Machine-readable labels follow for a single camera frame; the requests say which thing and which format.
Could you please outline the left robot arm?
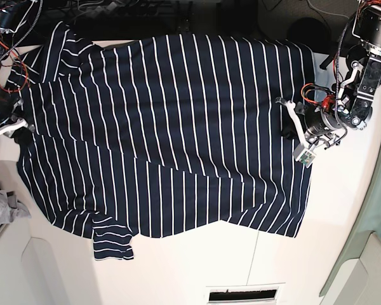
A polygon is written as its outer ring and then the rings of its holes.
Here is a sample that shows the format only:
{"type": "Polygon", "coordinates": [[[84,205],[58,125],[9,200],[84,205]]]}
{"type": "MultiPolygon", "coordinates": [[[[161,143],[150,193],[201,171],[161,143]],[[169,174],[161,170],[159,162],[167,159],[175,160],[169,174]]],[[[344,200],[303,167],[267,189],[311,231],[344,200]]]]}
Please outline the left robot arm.
{"type": "Polygon", "coordinates": [[[339,78],[345,38],[341,33],[333,56],[335,87],[306,83],[300,91],[301,101],[276,100],[286,111],[282,137],[299,140],[304,151],[320,143],[338,145],[349,129],[363,129],[372,115],[374,96],[381,85],[381,1],[359,1],[344,29],[350,29],[359,40],[347,52],[346,77],[339,78]]]}

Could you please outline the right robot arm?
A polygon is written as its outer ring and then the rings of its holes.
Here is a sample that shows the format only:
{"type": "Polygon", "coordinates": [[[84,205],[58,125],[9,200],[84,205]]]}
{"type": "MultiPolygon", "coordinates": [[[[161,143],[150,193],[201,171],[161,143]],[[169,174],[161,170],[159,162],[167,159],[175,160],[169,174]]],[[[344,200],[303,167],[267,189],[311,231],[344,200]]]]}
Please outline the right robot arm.
{"type": "Polygon", "coordinates": [[[42,1],[0,1],[0,70],[6,67],[5,60],[11,60],[22,78],[14,89],[0,82],[0,136],[11,138],[19,129],[34,128],[22,117],[23,100],[15,96],[30,85],[29,70],[17,47],[37,25],[42,10],[42,1]]]}

